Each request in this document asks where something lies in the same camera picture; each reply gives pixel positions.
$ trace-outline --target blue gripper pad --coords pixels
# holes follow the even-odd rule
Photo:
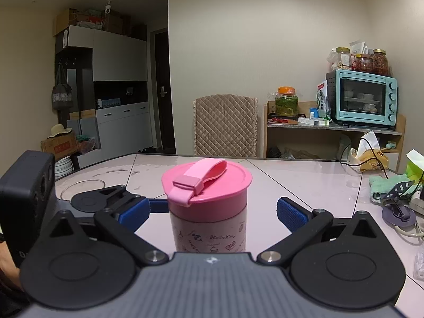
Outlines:
[[[277,217],[293,233],[311,220],[313,215],[291,199],[281,197],[277,202]]]
[[[118,222],[124,225],[127,229],[132,232],[146,222],[150,214],[150,202],[146,197],[142,197],[142,200],[133,205],[128,210],[120,213]]]

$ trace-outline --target toaster oven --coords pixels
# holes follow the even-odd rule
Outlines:
[[[392,77],[337,69],[326,74],[333,120],[396,125],[397,81]]]

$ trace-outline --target person's hand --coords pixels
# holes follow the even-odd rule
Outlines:
[[[19,269],[13,263],[6,242],[0,243],[0,281],[10,288],[21,289]]]

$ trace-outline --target doorway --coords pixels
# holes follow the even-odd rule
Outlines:
[[[169,71],[168,31],[154,36],[156,61],[156,92],[160,134],[162,138],[161,153],[175,154],[174,122],[172,117],[171,79]]]

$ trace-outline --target orange lid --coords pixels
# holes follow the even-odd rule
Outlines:
[[[293,87],[290,87],[290,86],[282,86],[282,87],[278,88],[278,93],[295,95],[296,90]]]

